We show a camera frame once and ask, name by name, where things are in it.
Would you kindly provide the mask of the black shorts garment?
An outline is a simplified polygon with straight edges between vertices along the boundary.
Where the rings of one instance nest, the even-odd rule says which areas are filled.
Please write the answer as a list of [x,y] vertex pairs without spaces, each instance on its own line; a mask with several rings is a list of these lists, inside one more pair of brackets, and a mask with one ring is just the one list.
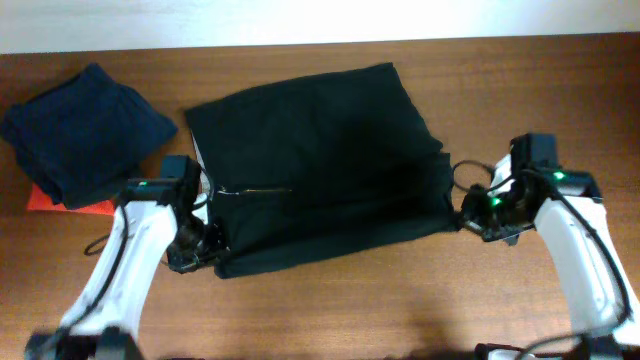
[[185,117],[224,231],[222,279],[457,228],[450,156],[390,63],[250,88]]

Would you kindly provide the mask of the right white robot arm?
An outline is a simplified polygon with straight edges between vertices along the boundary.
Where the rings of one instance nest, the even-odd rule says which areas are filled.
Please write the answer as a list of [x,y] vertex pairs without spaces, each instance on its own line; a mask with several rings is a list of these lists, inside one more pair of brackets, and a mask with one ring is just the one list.
[[572,329],[523,349],[482,345],[485,359],[635,359],[639,300],[587,173],[524,169],[475,186],[463,201],[463,226],[485,242],[533,230],[543,240],[564,293]]

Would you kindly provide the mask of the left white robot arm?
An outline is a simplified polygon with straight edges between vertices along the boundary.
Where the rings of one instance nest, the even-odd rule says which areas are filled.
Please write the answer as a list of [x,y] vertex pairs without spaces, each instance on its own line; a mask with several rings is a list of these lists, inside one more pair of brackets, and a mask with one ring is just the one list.
[[117,197],[107,243],[81,295],[52,333],[35,332],[27,359],[140,359],[139,323],[156,270],[195,271],[213,260],[205,240],[214,192],[200,180],[132,179]]

